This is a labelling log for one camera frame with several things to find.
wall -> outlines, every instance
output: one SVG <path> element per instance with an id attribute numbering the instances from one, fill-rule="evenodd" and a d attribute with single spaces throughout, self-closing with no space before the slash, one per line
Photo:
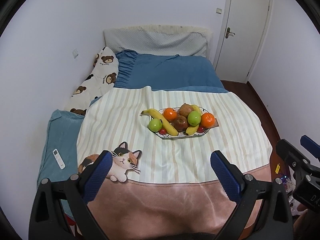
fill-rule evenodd
<path id="1" fill-rule="evenodd" d="M 249 82 L 281 138 L 300 146 L 304 134 L 320 143 L 320 35 L 295 0 L 273 0 L 263 47 Z"/>
<path id="2" fill-rule="evenodd" d="M 27 0 L 0 38 L 0 206 L 23 239 L 48 120 L 92 71 L 104 44 L 100 5 Z"/>
<path id="3" fill-rule="evenodd" d="M 130 25 L 191 25 L 213 31 L 211 59 L 217 49 L 226 0 L 104 0 L 105 28 Z"/>

brown fruit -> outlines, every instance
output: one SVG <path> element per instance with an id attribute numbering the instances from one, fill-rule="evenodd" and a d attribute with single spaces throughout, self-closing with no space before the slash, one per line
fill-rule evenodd
<path id="1" fill-rule="evenodd" d="M 178 132 L 182 132 L 188 128 L 188 120 L 183 115 L 178 115 L 173 121 L 173 126 Z"/>
<path id="2" fill-rule="evenodd" d="M 182 115 L 185 118 L 187 118 L 192 111 L 194 111 L 192 106 L 184 103 L 179 109 L 179 115 Z"/>

wall outlet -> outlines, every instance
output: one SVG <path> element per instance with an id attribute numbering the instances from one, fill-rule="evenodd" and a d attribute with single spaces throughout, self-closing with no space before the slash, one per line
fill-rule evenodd
<path id="1" fill-rule="evenodd" d="M 72 51 L 72 55 L 73 55 L 73 58 L 78 57 L 78 55 L 79 55 L 78 50 L 77 50 L 77 49 L 74 49 L 74 50 Z"/>

cat illustration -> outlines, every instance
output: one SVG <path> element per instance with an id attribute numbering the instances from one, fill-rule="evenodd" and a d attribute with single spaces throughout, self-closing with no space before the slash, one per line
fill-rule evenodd
<path id="1" fill-rule="evenodd" d="M 106 178 L 111 181 L 125 182 L 127 180 L 126 172 L 127 170 L 134 170 L 140 173 L 137 168 L 138 157 L 142 153 L 141 150 L 132 152 L 128 150 L 127 142 L 122 142 L 112 153 L 112 166 L 108 172 Z M 99 157 L 98 154 L 93 154 L 86 157 L 83 162 L 79 165 L 78 172 L 81 173 L 88 165 L 95 162 Z"/>

door frame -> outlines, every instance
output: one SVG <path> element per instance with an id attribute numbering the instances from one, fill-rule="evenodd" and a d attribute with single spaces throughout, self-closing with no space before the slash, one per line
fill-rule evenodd
<path id="1" fill-rule="evenodd" d="M 253 62 L 251 64 L 251 67 L 249 69 L 249 73 L 245 79 L 245 82 L 247 82 L 249 80 L 249 77 L 252 73 L 252 70 L 254 69 L 254 66 L 257 62 L 258 56 L 260 54 L 261 51 L 261 47 L 264 41 L 264 38 L 266 36 L 267 30 L 268 30 L 268 26 L 269 26 L 269 22 L 270 22 L 270 17 L 271 17 L 271 11 L 272 11 L 272 1 L 270 0 L 269 2 L 269 10 L 268 10 L 268 15 L 267 15 L 267 19 L 264 25 L 264 29 L 263 29 L 263 33 L 259 42 L 259 46 L 256 52 L 256 55 L 254 56 Z M 228 23 L 228 19 L 229 19 L 229 12 L 230 12 L 230 5 L 231 5 L 231 0 L 226 0 L 226 4 L 225 4 L 225 8 L 224 8 L 224 14 L 223 14 L 223 18 L 222 18 L 222 25 L 221 25 L 221 31 L 220 31 L 220 36 L 219 36 L 219 40 L 218 40 L 218 46 L 217 46 L 217 50 L 216 50 L 216 54 L 214 56 L 214 60 L 213 60 L 213 67 L 216 70 L 217 69 L 217 65 L 218 65 L 218 60 L 220 57 L 220 53 L 222 50 L 222 46 L 223 46 L 223 41 L 225 39 L 225 33 L 227 30 L 227 23 Z"/>

